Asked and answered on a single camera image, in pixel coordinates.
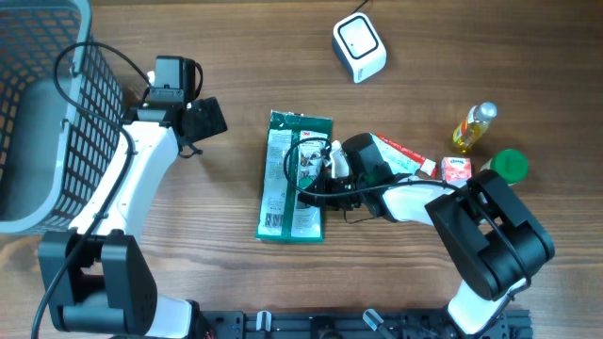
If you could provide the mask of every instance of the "wooden table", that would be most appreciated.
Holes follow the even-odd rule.
[[[471,154],[479,168],[515,148],[530,175],[513,189],[555,240],[557,256],[518,296],[537,338],[603,335],[603,6],[567,1],[375,1],[385,69],[354,85],[331,48],[357,2],[109,6],[93,9],[99,41],[143,70],[157,55],[204,67],[229,125],[177,160],[146,219],[142,249],[159,290],[205,310],[436,308],[461,280],[435,230],[328,213],[322,245],[254,239],[269,112],[332,117],[334,139],[381,133],[430,159],[472,105],[499,117]],[[137,76],[113,56],[127,89]],[[365,212],[353,214],[365,216]],[[38,237],[0,238],[0,337],[25,337],[43,292]],[[56,332],[45,317],[42,337]]]

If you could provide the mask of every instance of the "green bottle cap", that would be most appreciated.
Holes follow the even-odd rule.
[[[510,185],[522,181],[528,175],[530,162],[521,152],[509,149],[501,151],[492,159],[490,169],[495,170]]]

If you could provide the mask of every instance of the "oil bottle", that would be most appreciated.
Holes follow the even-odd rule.
[[[497,106],[493,103],[475,105],[467,118],[452,134],[450,148],[456,153],[467,153],[473,144],[486,132],[488,125],[497,116]]]

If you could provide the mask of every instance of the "gray wire basket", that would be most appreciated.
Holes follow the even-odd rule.
[[[67,229],[115,153],[118,133],[67,105],[52,80],[56,55],[92,40],[90,24],[86,0],[0,2],[0,233]],[[100,48],[64,60],[70,97],[118,122],[122,89]]]

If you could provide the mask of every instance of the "bottle cap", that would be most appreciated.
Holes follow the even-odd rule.
[[[521,152],[509,149],[499,152],[492,159],[490,169],[495,170],[510,185],[522,181],[528,175],[530,162]]]
[[[493,103],[483,103],[478,108],[478,120],[490,121],[497,115],[497,106]]]

